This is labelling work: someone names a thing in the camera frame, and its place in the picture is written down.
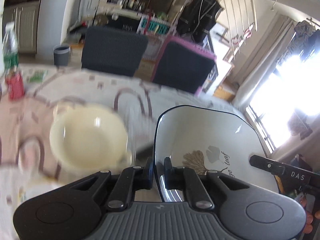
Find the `black chair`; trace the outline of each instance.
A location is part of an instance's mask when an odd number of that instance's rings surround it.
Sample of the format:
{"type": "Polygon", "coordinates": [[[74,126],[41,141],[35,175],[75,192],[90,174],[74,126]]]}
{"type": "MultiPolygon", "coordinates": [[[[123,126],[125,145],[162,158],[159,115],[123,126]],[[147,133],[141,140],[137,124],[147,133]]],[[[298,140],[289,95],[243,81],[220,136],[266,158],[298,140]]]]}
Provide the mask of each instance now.
{"type": "Polygon", "coordinates": [[[215,61],[212,59],[175,42],[169,42],[152,82],[195,94],[214,66],[215,61]]]}
{"type": "Polygon", "coordinates": [[[82,68],[132,77],[148,45],[144,35],[110,27],[88,28],[82,68]]]}

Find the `metal screw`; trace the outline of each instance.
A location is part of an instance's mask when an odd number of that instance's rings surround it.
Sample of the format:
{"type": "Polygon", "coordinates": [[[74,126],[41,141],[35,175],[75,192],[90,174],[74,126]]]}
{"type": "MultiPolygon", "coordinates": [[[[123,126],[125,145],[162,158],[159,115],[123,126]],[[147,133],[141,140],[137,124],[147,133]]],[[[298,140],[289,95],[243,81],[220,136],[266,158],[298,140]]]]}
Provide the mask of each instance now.
{"type": "Polygon", "coordinates": [[[198,201],[196,202],[196,207],[200,208],[200,209],[208,209],[212,207],[212,203],[210,203],[209,201],[198,201]]]}
{"type": "Polygon", "coordinates": [[[108,203],[108,207],[110,208],[122,208],[124,206],[121,200],[111,200],[108,203]]]}

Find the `red can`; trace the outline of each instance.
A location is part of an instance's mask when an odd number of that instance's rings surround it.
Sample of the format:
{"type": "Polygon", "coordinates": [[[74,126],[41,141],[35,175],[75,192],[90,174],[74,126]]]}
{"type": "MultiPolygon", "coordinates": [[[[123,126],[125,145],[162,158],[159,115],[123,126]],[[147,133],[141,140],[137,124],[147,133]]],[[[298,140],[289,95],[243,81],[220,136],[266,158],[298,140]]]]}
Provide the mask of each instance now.
{"type": "Polygon", "coordinates": [[[8,86],[8,96],[10,100],[18,100],[24,97],[24,87],[21,72],[17,71],[5,77],[8,86]]]}

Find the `patterned tablecloth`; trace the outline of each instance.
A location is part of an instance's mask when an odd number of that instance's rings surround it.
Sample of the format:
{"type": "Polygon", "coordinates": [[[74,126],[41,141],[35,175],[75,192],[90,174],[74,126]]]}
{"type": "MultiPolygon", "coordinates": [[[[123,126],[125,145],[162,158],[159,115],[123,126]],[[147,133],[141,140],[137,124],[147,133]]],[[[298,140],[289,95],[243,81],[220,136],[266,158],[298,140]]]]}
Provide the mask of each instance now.
{"type": "MultiPolygon", "coordinates": [[[[30,179],[45,174],[64,184],[80,178],[68,173],[51,153],[49,131],[58,102],[97,103],[114,109],[128,130],[128,147],[133,153],[152,144],[158,117],[171,107],[193,105],[239,114],[222,100],[196,98],[136,78],[70,68],[57,70],[54,66],[21,67],[24,78],[35,69],[49,72],[42,84],[25,84],[22,100],[10,102],[5,90],[0,93],[0,212],[12,206],[10,212],[4,211],[8,216],[19,204],[30,179]],[[39,152],[39,158],[28,153],[32,150],[39,152]]],[[[0,238],[12,239],[1,220],[0,238]]]]}

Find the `sunlight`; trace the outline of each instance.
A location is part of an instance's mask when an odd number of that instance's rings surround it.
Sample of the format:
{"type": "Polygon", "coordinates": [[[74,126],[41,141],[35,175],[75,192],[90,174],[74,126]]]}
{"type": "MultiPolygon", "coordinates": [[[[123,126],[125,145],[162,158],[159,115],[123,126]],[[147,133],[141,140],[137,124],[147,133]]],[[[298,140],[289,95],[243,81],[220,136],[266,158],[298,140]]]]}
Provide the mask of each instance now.
{"type": "Polygon", "coordinates": [[[272,73],[251,101],[250,106],[260,116],[276,147],[290,137],[287,122],[294,109],[309,116],[320,112],[319,62],[320,54],[304,63],[299,56],[292,56],[277,67],[281,77],[272,73]]]}

